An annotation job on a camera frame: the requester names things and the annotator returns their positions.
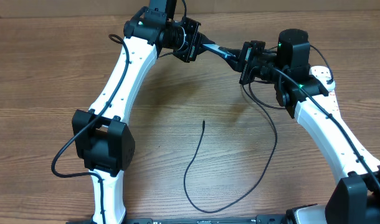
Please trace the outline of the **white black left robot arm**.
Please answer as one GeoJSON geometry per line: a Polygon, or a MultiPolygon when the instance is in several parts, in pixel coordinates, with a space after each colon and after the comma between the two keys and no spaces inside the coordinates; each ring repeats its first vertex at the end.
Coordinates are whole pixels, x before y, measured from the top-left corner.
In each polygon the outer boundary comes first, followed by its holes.
{"type": "Polygon", "coordinates": [[[128,123],[140,87],[161,50],[183,62],[194,61],[219,47],[198,31],[187,16],[174,20],[176,1],[154,0],[142,7],[123,28],[124,36],[110,34],[121,52],[107,84],[88,111],[72,118],[75,147],[93,181],[95,211],[90,223],[123,223],[123,175],[135,151],[128,123]]]}

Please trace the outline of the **blue Galaxy smartphone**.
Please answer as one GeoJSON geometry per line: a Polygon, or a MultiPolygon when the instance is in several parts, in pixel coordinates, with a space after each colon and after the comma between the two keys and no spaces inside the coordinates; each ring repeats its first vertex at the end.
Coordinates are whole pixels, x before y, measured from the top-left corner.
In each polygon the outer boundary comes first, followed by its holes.
{"type": "Polygon", "coordinates": [[[221,58],[223,58],[225,60],[230,60],[230,59],[236,58],[236,56],[234,54],[229,52],[228,48],[221,47],[217,44],[203,44],[202,47],[203,47],[203,49],[210,51],[210,52],[220,56],[221,58]]]}

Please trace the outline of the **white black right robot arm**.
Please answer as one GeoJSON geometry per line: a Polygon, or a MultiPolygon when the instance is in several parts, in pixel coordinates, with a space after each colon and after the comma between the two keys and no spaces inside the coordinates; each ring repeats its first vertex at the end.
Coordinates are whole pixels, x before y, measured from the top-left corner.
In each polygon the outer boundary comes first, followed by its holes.
{"type": "Polygon", "coordinates": [[[259,78],[273,83],[277,101],[304,127],[329,164],[336,188],[326,205],[289,209],[284,223],[380,223],[380,161],[343,121],[328,66],[312,67],[308,34],[281,31],[275,49],[261,41],[217,53],[241,73],[240,82],[259,78]]]}

